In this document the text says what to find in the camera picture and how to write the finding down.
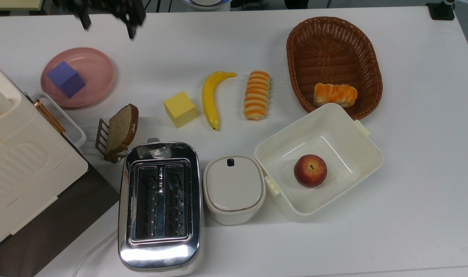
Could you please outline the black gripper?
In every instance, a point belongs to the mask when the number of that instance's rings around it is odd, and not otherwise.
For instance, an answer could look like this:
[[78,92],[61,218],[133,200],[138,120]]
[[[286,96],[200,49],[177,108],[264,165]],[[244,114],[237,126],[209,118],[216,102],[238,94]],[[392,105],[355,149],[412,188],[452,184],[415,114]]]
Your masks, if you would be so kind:
[[113,14],[125,23],[130,40],[134,40],[137,27],[142,26],[146,12],[141,0],[61,0],[60,4],[68,13],[79,18],[84,30],[91,26],[88,9]]

